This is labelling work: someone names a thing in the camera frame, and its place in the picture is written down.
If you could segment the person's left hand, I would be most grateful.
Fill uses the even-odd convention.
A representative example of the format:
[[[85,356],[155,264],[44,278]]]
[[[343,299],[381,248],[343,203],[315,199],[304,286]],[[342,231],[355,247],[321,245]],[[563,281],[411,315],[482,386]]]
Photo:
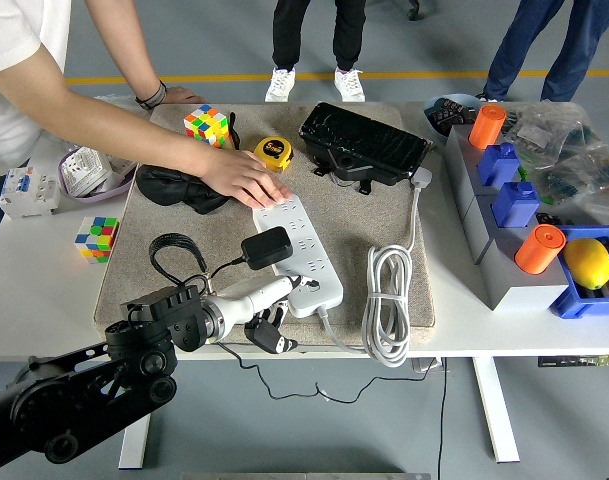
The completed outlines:
[[[182,86],[168,87],[162,100],[162,104],[202,104],[205,102],[206,100],[202,96]]]

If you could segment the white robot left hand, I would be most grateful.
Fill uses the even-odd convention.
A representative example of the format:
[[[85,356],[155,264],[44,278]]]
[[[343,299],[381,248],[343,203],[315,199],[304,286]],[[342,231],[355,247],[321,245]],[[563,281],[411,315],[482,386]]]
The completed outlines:
[[[214,338],[222,340],[231,332],[234,325],[251,323],[248,339],[262,350],[272,354],[294,350],[298,343],[284,337],[277,326],[267,320],[260,320],[257,323],[253,323],[253,320],[259,313],[284,302],[300,285],[317,287],[319,283],[304,275],[255,277],[210,296],[205,302],[210,304],[214,316],[213,324],[217,327]]]

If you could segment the person's right hand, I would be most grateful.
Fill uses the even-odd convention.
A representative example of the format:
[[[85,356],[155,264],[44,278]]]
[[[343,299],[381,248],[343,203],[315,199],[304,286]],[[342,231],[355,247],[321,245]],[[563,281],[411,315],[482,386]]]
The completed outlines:
[[[292,196],[265,164],[250,152],[213,149],[195,174],[216,192],[251,209],[270,208]]]

